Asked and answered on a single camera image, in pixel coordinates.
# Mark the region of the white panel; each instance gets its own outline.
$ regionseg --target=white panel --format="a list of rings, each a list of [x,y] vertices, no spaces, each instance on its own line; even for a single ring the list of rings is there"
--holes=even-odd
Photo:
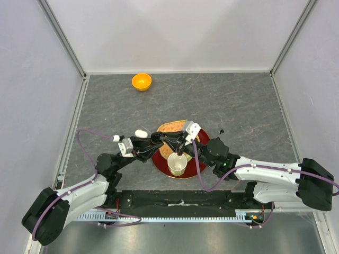
[[[339,1],[321,0],[276,74],[302,157],[314,158],[339,182]],[[339,197],[332,221],[339,235]]]
[[[49,0],[87,72],[269,70],[307,0]]]
[[[81,78],[36,0],[1,0],[0,246],[24,253],[21,220],[51,186]]]

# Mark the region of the gray table surface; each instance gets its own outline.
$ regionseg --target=gray table surface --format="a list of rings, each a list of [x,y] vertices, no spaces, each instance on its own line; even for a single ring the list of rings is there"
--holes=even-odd
[[[256,160],[295,162],[278,100],[267,73],[252,74],[154,74],[146,92],[135,90],[133,75],[90,77],[78,128],[106,135],[134,134],[136,129],[154,132],[163,123],[193,120],[209,137],[218,137],[230,152]],[[92,134],[81,134],[93,159],[101,153],[117,153],[117,143]],[[197,177],[173,179],[148,161],[134,162],[121,170],[119,189],[201,189]],[[76,141],[70,153],[65,186],[91,176],[93,168]],[[218,178],[207,168],[207,186]],[[244,189],[237,181],[220,189]]]
[[[312,214],[274,213],[262,229],[233,223],[72,222],[41,254],[325,254]]]

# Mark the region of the red plate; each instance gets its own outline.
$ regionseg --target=red plate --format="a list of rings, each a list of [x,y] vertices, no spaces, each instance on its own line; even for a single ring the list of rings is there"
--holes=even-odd
[[[207,144],[207,142],[210,140],[207,133],[201,129],[198,133],[200,142],[203,144]],[[192,158],[188,163],[185,172],[180,176],[173,176],[168,169],[167,166],[167,160],[161,156],[160,151],[158,150],[152,157],[152,161],[154,165],[164,174],[168,175],[172,178],[190,178],[197,175],[197,167],[195,166],[195,159]],[[200,166],[200,172],[203,172],[203,170],[206,168],[206,165],[199,163]]]

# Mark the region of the yellow bowl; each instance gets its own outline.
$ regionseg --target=yellow bowl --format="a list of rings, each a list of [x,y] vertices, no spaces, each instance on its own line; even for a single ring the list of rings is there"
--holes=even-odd
[[[146,91],[152,84],[152,78],[146,73],[136,74],[132,79],[132,85],[136,90]]]

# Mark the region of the plastic cup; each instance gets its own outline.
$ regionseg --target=plastic cup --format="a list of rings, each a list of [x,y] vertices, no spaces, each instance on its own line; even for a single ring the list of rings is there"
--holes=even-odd
[[[167,165],[173,176],[180,176],[185,172],[187,158],[185,155],[178,156],[176,153],[173,153],[168,156]]]

